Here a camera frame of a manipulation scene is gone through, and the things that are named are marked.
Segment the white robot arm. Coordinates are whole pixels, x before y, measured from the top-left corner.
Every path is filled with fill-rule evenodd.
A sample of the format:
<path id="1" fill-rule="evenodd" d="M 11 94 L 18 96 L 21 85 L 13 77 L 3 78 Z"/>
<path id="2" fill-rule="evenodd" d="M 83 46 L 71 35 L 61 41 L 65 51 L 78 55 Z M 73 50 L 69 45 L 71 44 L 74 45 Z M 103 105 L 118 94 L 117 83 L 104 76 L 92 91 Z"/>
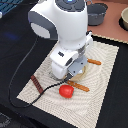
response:
<path id="1" fill-rule="evenodd" d="M 52 72 L 58 79 L 77 75 L 87 64 L 85 50 L 93 44 L 87 31 L 88 14 L 84 0 L 40 0 L 28 20 L 40 37 L 57 40 L 50 55 Z"/>

